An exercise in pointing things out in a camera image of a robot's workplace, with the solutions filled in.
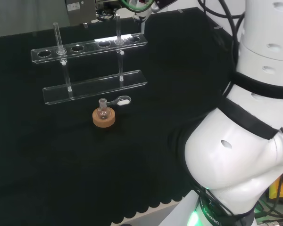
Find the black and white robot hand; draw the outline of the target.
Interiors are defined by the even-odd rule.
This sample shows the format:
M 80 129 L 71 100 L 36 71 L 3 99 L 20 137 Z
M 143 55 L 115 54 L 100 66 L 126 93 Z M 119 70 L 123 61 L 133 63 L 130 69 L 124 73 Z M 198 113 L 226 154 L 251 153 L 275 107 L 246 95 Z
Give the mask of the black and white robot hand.
M 133 14 L 133 19 L 137 22 L 144 22 L 146 21 L 149 16 L 153 13 L 159 13 L 167 11 L 167 8 L 170 4 L 173 3 L 172 0 L 130 0 L 129 3 L 132 4 L 134 7 L 142 8 L 147 7 L 148 4 L 151 2 L 152 5 L 144 12 Z

